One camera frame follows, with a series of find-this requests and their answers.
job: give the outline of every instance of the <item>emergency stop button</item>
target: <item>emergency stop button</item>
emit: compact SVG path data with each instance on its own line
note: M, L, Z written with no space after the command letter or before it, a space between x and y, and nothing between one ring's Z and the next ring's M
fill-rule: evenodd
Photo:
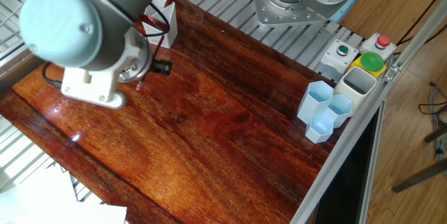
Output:
M391 43L391 40L390 40L389 37L384 36L384 35L381 35L381 36L379 36L379 37L377 38L376 46L377 46L379 49L384 49L384 48L385 48L386 46L388 46L390 43Z

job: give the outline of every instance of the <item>red button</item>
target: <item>red button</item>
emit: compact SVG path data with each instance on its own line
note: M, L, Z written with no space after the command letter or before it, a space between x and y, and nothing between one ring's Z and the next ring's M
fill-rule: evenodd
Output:
M377 44L382 46L382 47L386 47L391 43L391 40L389 37L387 36L379 36L377 38Z

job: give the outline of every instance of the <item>green button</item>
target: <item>green button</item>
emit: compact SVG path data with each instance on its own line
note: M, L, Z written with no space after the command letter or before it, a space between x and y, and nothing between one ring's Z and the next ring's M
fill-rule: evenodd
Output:
M348 54L348 52L349 52L349 48L344 45L340 45L337 49L337 53L343 57L346 56Z
M360 62L365 69L376 72L385 66L385 62L379 54L374 52L366 52L360 57Z
M338 49L343 53L348 53L348 51L349 51L348 47L346 47L344 45L338 47Z

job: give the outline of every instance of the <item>light blue hexagonal cup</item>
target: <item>light blue hexagonal cup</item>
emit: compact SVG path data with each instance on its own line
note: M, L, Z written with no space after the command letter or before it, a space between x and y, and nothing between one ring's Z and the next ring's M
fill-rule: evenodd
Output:
M339 128L351 113L352 101L343 94L337 94L332 97L324 115L334 121L334 128Z
M333 88L324 81L312 82L298 107L298 118L310 124L312 116L323 114L332 100Z
M315 144L325 142L332 135L334 121L324 114L317 114L311 118L306 127L306 137Z

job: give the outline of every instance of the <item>wooden table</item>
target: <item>wooden table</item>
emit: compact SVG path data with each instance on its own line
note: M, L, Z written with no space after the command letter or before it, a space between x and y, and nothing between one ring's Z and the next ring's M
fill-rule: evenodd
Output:
M288 223L344 128L313 144L296 117L307 85L325 79L176 4L178 37L159 52L172 75L151 74L140 93L120 84L122 109L67 98L39 68L0 114L131 223Z

